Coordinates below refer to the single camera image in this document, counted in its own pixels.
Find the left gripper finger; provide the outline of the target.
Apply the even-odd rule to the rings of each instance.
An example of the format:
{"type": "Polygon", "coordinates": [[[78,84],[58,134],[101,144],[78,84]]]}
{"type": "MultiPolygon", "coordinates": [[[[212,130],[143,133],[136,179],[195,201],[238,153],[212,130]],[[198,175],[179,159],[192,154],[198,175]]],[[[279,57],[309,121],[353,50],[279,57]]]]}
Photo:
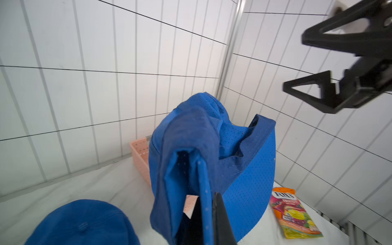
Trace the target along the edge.
{"type": "Polygon", "coordinates": [[[236,245],[237,242],[231,228],[223,197],[220,193],[214,194],[212,217],[214,245],[236,245]]]}

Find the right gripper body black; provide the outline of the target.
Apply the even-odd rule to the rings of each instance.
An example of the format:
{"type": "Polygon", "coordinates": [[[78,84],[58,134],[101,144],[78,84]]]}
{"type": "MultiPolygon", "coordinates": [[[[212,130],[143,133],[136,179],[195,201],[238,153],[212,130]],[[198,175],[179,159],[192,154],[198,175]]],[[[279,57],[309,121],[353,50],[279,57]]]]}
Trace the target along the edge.
{"type": "Polygon", "coordinates": [[[360,108],[392,90],[392,61],[362,57],[344,72],[333,108],[360,108]]]}

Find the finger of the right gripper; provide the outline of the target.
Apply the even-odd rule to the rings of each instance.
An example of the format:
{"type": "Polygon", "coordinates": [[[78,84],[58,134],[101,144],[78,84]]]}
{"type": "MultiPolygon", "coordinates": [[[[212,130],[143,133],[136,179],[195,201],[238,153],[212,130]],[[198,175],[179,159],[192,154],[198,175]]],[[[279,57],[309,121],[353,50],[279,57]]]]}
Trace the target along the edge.
{"type": "Polygon", "coordinates": [[[304,31],[302,44],[360,57],[392,57],[392,2],[360,1],[304,31]]]}
{"type": "Polygon", "coordinates": [[[331,82],[330,71],[284,82],[282,89],[323,113],[336,114],[343,109],[343,101],[331,82]]]}

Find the blue baseball cap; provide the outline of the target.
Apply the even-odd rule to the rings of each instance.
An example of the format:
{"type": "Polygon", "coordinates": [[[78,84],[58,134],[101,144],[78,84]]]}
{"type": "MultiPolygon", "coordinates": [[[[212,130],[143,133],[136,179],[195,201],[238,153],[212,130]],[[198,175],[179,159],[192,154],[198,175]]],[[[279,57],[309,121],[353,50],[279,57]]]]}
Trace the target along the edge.
{"type": "Polygon", "coordinates": [[[138,245],[140,241],[119,208],[98,200],[76,200],[48,214],[26,244],[138,245]]]}

